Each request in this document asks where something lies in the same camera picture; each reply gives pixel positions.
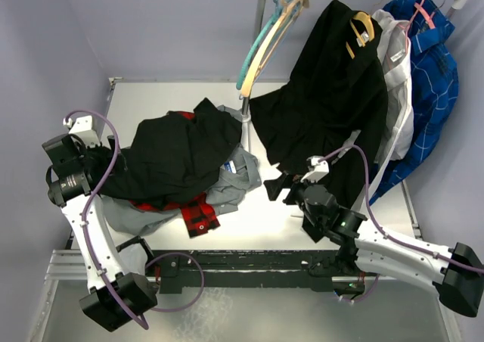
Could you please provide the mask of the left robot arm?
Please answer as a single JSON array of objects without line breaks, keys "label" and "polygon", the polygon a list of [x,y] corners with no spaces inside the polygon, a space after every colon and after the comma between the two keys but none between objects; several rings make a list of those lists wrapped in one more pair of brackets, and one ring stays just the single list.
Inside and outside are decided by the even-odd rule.
[{"label": "left robot arm", "polygon": [[155,285],[146,276],[156,265],[152,250],[139,236],[114,244],[79,136],[59,135],[42,148],[51,160],[45,176],[48,198],[69,222],[84,260],[88,293],[79,301],[83,313],[109,332],[130,321],[147,329],[144,314],[157,304]]}]

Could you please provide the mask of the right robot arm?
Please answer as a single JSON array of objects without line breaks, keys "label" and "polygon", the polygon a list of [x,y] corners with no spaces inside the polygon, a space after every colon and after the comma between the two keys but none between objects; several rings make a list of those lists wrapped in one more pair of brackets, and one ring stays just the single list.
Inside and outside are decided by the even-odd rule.
[{"label": "right robot arm", "polygon": [[289,191],[284,203],[302,211],[302,229],[314,242],[327,238],[339,246],[336,264],[343,274],[360,270],[389,276],[436,294],[457,314],[477,317],[483,264],[468,245],[458,242],[448,247],[391,232],[372,215],[339,205],[323,185],[288,174],[263,185],[270,201],[276,201],[282,190]]}]

